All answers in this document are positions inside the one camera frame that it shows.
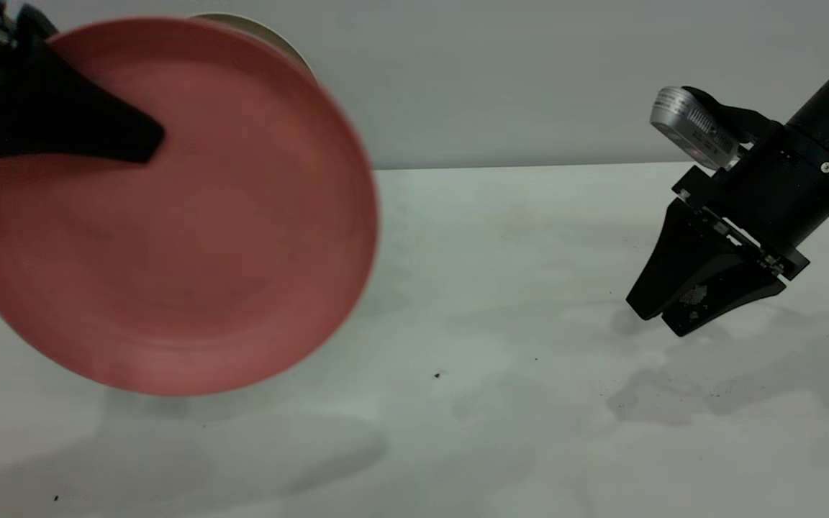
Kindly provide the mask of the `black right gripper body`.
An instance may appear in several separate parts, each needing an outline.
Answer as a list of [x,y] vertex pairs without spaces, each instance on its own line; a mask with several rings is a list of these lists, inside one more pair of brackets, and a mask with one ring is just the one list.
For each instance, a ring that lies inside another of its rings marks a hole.
[[730,220],[757,241],[763,263],[793,280],[809,265],[797,248],[829,217],[829,135],[819,143],[777,128],[731,170],[695,168],[672,190],[691,209]]

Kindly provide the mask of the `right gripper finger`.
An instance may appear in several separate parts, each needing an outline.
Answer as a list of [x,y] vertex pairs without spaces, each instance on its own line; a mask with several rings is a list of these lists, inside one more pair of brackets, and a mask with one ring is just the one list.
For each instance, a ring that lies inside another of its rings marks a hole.
[[685,337],[734,309],[779,295],[786,286],[768,268],[728,256],[685,280],[663,309],[663,321]]
[[728,266],[728,245],[684,202],[671,202],[658,242],[626,301],[643,320],[676,303],[697,282]]

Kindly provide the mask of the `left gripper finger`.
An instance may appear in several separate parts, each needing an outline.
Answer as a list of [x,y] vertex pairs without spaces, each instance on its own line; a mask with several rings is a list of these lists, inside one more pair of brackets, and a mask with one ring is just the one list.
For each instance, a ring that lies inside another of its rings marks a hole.
[[36,34],[0,58],[0,158],[64,154],[147,163],[166,135],[141,109],[105,91]]

